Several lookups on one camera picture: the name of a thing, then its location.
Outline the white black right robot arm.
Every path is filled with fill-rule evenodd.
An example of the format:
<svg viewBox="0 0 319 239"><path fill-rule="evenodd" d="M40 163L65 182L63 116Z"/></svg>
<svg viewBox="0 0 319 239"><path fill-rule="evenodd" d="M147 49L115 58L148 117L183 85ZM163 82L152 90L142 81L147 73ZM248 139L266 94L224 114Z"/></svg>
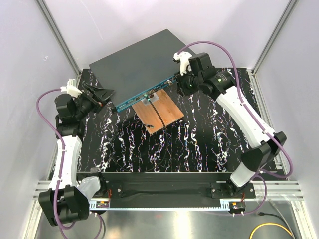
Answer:
<svg viewBox="0 0 319 239"><path fill-rule="evenodd" d="M177 52L173 60L180 64L176 76L179 93L190 96L201 91L212 98L229 113L248 140L251 149L241 155L241 163L226 185L228 195L238 197L261 166L279 154L287 137L282 131L275 132L261 119L242 95L232 75L227 71L217 72L207 53Z"/></svg>

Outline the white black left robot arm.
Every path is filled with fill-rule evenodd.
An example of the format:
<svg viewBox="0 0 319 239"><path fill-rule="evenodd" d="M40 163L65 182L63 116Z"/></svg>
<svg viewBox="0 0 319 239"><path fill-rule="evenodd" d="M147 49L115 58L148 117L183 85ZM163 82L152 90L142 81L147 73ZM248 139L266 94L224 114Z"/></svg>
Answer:
<svg viewBox="0 0 319 239"><path fill-rule="evenodd" d="M68 230L77 221L89 216L89 202L103 197L108 190L101 173L90 173L77 182L77 164L84 137L83 119L98 113L110 101L114 90L84 84L84 89L68 84L58 89L55 100L57 115L53 129L58 145L57 159L48 190L41 192L38 201L52 226Z"/></svg>

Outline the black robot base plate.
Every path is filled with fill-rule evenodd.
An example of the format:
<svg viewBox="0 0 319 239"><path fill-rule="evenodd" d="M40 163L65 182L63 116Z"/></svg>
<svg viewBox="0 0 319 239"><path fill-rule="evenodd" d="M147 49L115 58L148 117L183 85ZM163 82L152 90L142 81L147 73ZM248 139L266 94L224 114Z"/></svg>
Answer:
<svg viewBox="0 0 319 239"><path fill-rule="evenodd" d="M256 198L252 183L237 193L226 192L230 173L216 172L162 172L102 174L111 189L111 200L117 206L141 206L142 204L168 204L178 206L213 206L217 201Z"/></svg>

